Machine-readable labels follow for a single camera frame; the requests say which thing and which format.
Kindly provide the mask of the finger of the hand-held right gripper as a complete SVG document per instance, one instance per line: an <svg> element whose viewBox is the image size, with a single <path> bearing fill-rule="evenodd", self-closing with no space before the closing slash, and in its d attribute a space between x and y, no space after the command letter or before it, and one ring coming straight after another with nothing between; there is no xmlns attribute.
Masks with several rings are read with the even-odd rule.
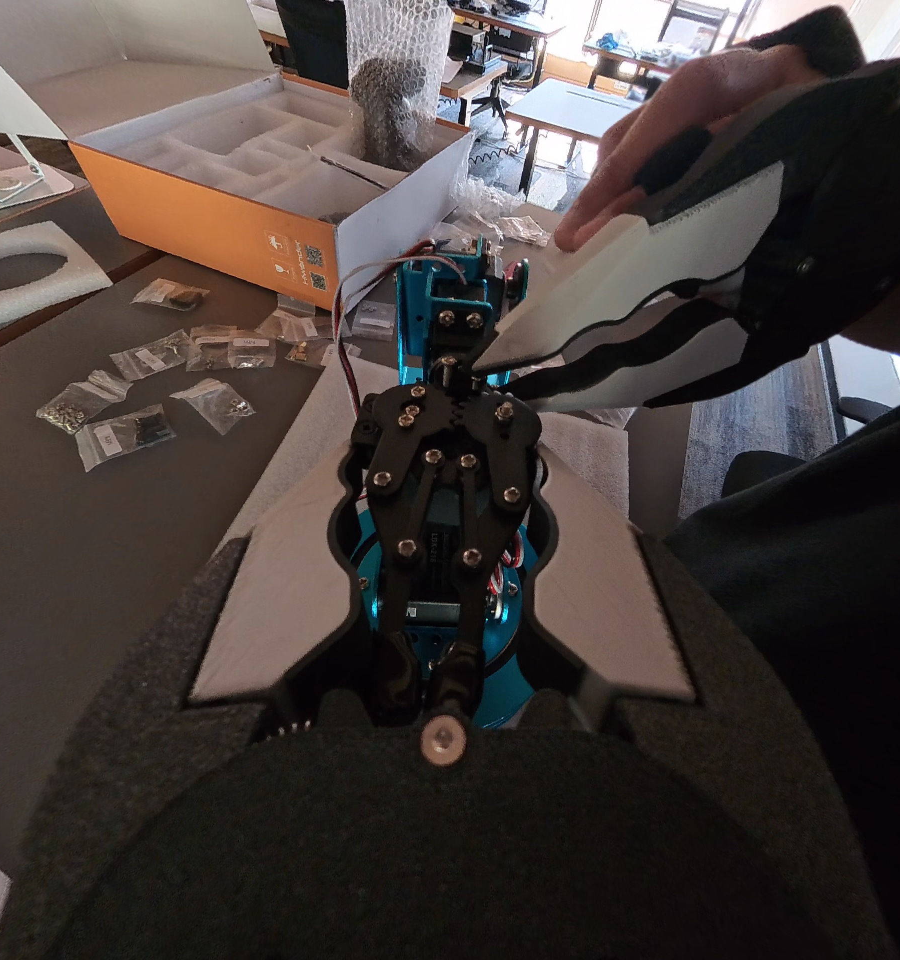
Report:
<svg viewBox="0 0 900 960"><path fill-rule="evenodd" d="M666 296L612 312L599 295L548 294L503 328L503 366L540 369L512 391L536 412L638 407L738 365L749 333L724 306Z"/></svg>
<svg viewBox="0 0 900 960"><path fill-rule="evenodd" d="M547 359L577 334L625 320L674 282L734 273L775 217L784 173L776 162L664 222L624 214L607 223L501 321L474 372Z"/></svg>

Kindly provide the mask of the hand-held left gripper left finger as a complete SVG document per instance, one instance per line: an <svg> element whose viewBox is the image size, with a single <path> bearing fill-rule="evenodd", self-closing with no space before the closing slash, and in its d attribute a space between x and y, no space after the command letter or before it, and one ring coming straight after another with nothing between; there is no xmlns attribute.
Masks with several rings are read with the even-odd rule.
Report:
<svg viewBox="0 0 900 960"><path fill-rule="evenodd" d="M326 454L252 528L190 692L194 706L273 696L342 639L362 601L359 455Z"/></svg>

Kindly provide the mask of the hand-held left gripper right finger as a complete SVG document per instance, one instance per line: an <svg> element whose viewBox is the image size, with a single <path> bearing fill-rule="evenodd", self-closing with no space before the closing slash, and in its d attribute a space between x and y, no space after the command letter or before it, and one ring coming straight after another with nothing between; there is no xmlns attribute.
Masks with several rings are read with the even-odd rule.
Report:
<svg viewBox="0 0 900 960"><path fill-rule="evenodd" d="M545 445L542 503L555 520L551 558L535 568L532 611L584 669L583 698L629 695L690 704L691 678L636 530Z"/></svg>

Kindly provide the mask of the dark grey desk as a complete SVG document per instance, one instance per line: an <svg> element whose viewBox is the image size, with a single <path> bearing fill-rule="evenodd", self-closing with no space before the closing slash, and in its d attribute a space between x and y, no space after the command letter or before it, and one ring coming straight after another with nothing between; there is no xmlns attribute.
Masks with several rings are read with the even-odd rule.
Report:
<svg viewBox="0 0 900 960"><path fill-rule="evenodd" d="M169 395L182 367L137 383L108 416L164 402L177 437L84 473L74 438L35 418L68 381L179 326L131 306L161 271L209 281L198 314L252 327L273 295L168 258L0 348L0 868L13 887L0 958L171 956L157 933L180 902L181 955L223 956L219 922L248 870L264 918L357 909L373 956L480 956L464 858L503 849L516 815L542 828L516 774L541 774L515 734L473 736L440 770L410 729L332 727L260 741L258 705L188 709L203 625L240 544L212 559L324 367L278 359L220 376L256 409L226 438Z"/></svg>

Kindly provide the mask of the person's right hand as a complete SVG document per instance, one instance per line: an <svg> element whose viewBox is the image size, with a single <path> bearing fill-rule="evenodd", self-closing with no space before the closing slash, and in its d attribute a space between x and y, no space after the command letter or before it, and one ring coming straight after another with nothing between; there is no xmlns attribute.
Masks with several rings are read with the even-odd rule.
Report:
<svg viewBox="0 0 900 960"><path fill-rule="evenodd" d="M737 47L685 63L649 102L602 136L597 165L556 228L555 245L578 250L645 198L634 181L637 172L686 129L717 131L775 90L824 78L799 47L786 44L762 51Z"/></svg>

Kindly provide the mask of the white foam sheet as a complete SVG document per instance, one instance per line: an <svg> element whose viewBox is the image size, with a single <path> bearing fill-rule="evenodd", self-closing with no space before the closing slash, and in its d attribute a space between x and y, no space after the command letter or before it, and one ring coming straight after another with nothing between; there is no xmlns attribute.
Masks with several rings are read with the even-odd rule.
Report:
<svg viewBox="0 0 900 960"><path fill-rule="evenodd" d="M545 413L541 421L542 442L627 516L628 440L624 430L570 414ZM350 439L354 423L344 372L333 359L219 545L246 536L283 495Z"/></svg>

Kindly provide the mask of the small clear parts bag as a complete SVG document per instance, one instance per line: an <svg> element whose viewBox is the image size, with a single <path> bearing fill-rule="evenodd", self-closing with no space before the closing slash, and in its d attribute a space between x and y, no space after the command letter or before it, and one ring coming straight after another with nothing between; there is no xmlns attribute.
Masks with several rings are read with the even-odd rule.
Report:
<svg viewBox="0 0 900 960"><path fill-rule="evenodd" d="M493 251L505 242L518 242L545 248L552 234L528 214L518 214L519 197L489 186L474 177L459 178L452 190L455 203L451 226L468 236L482 236Z"/></svg>

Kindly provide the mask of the grey office table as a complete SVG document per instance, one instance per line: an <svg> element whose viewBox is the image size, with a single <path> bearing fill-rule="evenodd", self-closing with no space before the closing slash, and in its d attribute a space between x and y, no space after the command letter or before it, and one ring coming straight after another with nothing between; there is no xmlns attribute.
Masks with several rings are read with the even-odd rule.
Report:
<svg viewBox="0 0 900 960"><path fill-rule="evenodd" d="M506 109L508 122L532 130L519 191L528 195L541 131L599 143L603 134L641 104L618 95L547 78Z"/></svg>

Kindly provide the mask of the thin metal tool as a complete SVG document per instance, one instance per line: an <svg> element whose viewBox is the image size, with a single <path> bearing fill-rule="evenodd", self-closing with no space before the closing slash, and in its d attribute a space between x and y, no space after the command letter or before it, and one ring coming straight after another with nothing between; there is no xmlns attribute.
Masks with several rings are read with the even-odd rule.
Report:
<svg viewBox="0 0 900 960"><path fill-rule="evenodd" d="M361 173L359 170L355 170L355 169L353 169L352 167L347 166L347 165L345 165L345 164L342 164L342 163L340 163L340 162L338 162L338 161L336 161L336 160L333 160L332 158L330 158L330 157L328 157L328 156L326 156L326 155L323 155L323 154L322 154L322 155L320 155L320 156L318 157L318 159L319 159L322 163L324 163L324 164L326 164L326 165L328 165L328 166L336 169L337 171L346 173L346 174L348 174L349 176L352 176L352 177L354 177L354 178L356 178L356 179L358 179L358 180L360 180L360 181L362 181L362 182L364 182L364 183L366 183L366 184L369 184L369 185L371 185L371 186L379 189L380 191L384 191L384 192L385 192L385 191L388 191L388 190L390 189L390 187L389 187L388 185L379 182L377 179L371 178L369 175L363 174L363 173Z"/></svg>

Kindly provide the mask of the bubble wrap bag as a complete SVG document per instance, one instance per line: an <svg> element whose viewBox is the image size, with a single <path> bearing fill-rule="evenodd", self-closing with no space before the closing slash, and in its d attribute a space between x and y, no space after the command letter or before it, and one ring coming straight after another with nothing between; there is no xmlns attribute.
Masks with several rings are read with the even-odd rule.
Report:
<svg viewBox="0 0 900 960"><path fill-rule="evenodd" d="M363 157L399 172L431 154L454 14L446 1L346 1L349 95Z"/></svg>

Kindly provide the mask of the white parts box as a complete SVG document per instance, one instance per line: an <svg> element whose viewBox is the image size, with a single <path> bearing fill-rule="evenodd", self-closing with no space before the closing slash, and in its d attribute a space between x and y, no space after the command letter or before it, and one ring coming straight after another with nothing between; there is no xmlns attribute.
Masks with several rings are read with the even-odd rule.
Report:
<svg viewBox="0 0 900 960"><path fill-rule="evenodd" d="M437 121L430 156L404 173L363 157L344 92L279 74L73 138L121 235L330 309L431 235L473 143ZM390 187L322 163L324 155Z"/></svg>

